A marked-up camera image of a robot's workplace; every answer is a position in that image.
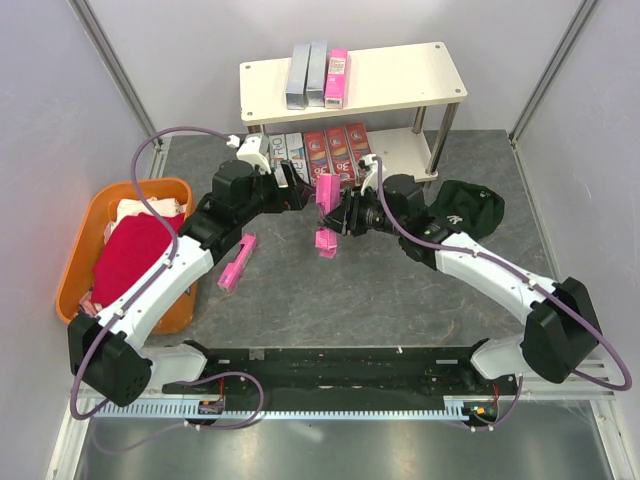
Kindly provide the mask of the white two-tier shelf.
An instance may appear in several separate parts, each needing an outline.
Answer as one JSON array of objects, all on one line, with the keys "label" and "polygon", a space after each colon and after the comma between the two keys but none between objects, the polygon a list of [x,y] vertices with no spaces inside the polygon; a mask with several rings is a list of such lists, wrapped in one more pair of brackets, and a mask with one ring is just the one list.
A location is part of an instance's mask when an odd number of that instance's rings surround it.
[{"label": "white two-tier shelf", "polygon": [[245,127],[414,108],[413,125],[367,131],[374,153],[387,172],[434,181],[438,164],[467,89],[442,42],[352,50],[348,53],[346,106],[289,110],[285,84],[290,60],[279,58],[240,65],[240,112]]}]

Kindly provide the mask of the purple silver toothpaste box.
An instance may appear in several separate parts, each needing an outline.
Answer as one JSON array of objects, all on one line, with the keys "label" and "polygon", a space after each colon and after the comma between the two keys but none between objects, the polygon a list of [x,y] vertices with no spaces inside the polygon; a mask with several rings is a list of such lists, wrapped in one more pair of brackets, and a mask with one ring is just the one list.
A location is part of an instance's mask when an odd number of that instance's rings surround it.
[{"label": "purple silver toothpaste box", "polygon": [[287,147],[287,159],[292,163],[298,176],[308,185],[313,185],[309,173],[305,145],[301,133],[288,133],[285,135]]},{"label": "purple silver toothpaste box", "polygon": [[286,176],[282,169],[281,162],[288,160],[286,139],[284,134],[273,134],[269,136],[269,155],[271,169],[275,175],[279,187],[288,185]]}]

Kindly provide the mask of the red cloth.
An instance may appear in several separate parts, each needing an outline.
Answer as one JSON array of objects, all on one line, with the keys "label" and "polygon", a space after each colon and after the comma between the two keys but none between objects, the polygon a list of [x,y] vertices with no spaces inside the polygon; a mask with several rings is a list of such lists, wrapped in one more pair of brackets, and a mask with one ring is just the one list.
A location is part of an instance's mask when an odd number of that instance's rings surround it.
[{"label": "red cloth", "polygon": [[112,231],[93,268],[91,302],[102,309],[118,300],[170,243],[170,233],[155,216],[126,216]]}]

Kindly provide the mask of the orange plastic bin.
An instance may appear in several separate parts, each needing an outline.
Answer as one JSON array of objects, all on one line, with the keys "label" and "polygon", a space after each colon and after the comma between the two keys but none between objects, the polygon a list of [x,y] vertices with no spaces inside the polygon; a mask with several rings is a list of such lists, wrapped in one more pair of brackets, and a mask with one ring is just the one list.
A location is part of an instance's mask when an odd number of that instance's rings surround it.
[{"label": "orange plastic bin", "polygon": [[[187,214],[195,209],[192,189],[182,179],[143,179],[139,187],[147,198],[178,200],[186,206]],[[78,312],[81,297],[93,284],[92,269],[104,248],[103,231],[107,223],[116,218],[119,201],[136,197],[130,182],[119,182],[105,187],[89,203],[55,300],[57,316],[63,323],[71,322]],[[156,324],[153,333],[174,334],[185,330],[193,319],[196,291],[197,285],[192,284]]]}]

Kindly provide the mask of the silver Protefix toothpaste box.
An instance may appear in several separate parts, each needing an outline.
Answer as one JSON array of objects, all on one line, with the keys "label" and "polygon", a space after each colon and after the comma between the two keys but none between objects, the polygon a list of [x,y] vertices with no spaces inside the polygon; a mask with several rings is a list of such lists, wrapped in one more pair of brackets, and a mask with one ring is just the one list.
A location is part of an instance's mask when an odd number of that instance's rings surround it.
[{"label": "silver Protefix toothpaste box", "polygon": [[309,107],[324,106],[327,60],[328,43],[325,40],[312,42],[305,88],[306,103]]}]

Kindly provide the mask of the silver red toothpaste box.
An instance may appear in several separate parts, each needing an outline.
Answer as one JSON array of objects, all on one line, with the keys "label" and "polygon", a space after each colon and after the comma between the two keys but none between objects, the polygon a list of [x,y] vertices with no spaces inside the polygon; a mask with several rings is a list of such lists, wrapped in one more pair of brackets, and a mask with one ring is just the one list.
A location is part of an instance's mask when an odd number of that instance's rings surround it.
[{"label": "silver red toothpaste box", "polygon": [[303,141],[310,181],[312,185],[316,185],[321,175],[333,173],[325,135],[322,131],[306,132],[303,134]]}]

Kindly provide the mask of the red 3D toothpaste box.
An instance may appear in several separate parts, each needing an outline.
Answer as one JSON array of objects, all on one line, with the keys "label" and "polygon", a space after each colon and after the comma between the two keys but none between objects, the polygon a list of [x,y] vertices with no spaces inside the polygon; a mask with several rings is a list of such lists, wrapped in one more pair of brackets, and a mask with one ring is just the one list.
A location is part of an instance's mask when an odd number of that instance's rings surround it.
[{"label": "red 3D toothpaste box", "polygon": [[363,123],[352,123],[345,126],[348,145],[356,167],[362,157],[371,154],[367,131]]},{"label": "red 3D toothpaste box", "polygon": [[353,187],[356,184],[357,174],[344,128],[333,127],[326,129],[325,135],[332,168],[340,178],[341,187]]}]

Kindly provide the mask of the silver toothpaste box small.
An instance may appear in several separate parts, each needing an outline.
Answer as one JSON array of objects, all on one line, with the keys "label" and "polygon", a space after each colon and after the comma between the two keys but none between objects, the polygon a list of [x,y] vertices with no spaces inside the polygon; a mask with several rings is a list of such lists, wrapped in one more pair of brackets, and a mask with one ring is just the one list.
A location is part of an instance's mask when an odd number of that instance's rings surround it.
[{"label": "silver toothpaste box small", "polygon": [[285,101],[288,110],[303,110],[306,107],[306,81],[311,44],[296,44],[290,58],[285,88]]}]

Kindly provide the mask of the black baseball cap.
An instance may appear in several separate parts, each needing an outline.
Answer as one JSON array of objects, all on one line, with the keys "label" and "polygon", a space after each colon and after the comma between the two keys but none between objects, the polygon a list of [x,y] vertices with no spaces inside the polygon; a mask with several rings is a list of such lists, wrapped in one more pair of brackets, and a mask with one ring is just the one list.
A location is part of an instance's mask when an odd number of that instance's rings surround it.
[{"label": "black baseball cap", "polygon": [[504,199],[486,186],[459,180],[443,182],[429,207],[432,216],[446,219],[474,240],[491,235],[504,218]]}]

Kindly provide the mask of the white pink cloth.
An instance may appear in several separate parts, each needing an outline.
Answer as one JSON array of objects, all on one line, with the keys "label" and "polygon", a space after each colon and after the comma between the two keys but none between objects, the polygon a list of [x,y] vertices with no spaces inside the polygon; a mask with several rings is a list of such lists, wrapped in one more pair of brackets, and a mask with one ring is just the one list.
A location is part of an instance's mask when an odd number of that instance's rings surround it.
[{"label": "white pink cloth", "polygon": [[[146,202],[158,214],[166,218],[173,218],[179,214],[186,213],[186,205],[180,204],[175,198],[158,199],[157,197],[147,198]],[[151,214],[146,204],[140,200],[122,199],[116,208],[116,219],[110,221],[104,230],[104,243],[107,243],[115,228],[121,221],[129,216],[137,216],[141,213]]]}]

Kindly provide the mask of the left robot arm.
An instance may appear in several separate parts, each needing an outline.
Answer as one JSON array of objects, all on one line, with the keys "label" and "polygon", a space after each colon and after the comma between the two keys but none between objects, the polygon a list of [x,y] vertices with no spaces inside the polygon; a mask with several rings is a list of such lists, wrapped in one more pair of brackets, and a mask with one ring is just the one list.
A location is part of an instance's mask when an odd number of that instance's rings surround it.
[{"label": "left robot arm", "polygon": [[124,407],[146,389],[186,382],[208,393],[219,382],[218,367],[193,344],[147,349],[144,344],[164,314],[208,273],[260,214],[299,211],[313,193],[293,164],[283,161],[287,181],[241,160],[222,163],[212,187],[152,267],[98,316],[77,315],[67,327],[72,389],[87,384]]}]

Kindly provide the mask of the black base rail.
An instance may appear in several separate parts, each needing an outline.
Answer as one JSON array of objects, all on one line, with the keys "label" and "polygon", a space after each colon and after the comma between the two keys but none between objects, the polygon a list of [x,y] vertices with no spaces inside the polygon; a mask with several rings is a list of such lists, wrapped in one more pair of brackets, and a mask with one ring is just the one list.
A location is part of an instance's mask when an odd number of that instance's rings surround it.
[{"label": "black base rail", "polygon": [[486,380],[471,366],[472,347],[338,347],[205,349],[202,378],[240,371],[269,392],[313,387],[417,388],[429,396],[501,396],[517,391],[516,375]]}]

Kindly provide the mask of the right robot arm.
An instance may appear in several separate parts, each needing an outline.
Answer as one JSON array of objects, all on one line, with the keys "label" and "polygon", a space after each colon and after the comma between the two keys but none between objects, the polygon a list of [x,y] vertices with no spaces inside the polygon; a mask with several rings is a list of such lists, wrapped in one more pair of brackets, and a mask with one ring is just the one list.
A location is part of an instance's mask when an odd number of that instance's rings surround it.
[{"label": "right robot arm", "polygon": [[337,194],[319,184],[316,203],[323,227],[344,236],[395,235],[409,258],[474,287],[523,324],[520,335],[473,346],[457,371],[465,391],[481,393],[511,368],[560,384],[598,346],[601,329],[583,283],[556,282],[494,256],[463,231],[461,220],[432,215],[413,177],[393,175],[381,188]]}]

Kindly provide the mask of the pink toothpaste box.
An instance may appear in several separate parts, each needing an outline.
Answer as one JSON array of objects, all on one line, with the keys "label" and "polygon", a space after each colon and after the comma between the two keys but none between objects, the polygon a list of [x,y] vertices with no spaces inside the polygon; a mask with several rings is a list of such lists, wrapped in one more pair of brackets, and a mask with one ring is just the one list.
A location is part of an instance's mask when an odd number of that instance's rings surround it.
[{"label": "pink toothpaste box", "polygon": [[[315,191],[316,205],[320,218],[324,219],[340,203],[340,178],[334,174],[321,174],[317,178]],[[315,247],[323,258],[333,258],[337,252],[337,233],[320,226],[315,234]]]},{"label": "pink toothpaste box", "polygon": [[348,51],[346,49],[332,49],[324,89],[324,107],[326,109],[343,108],[346,98],[347,67]]},{"label": "pink toothpaste box", "polygon": [[228,263],[220,275],[217,285],[220,289],[232,293],[244,273],[246,265],[257,247],[257,236],[246,233],[239,242],[239,251],[235,259]]}]

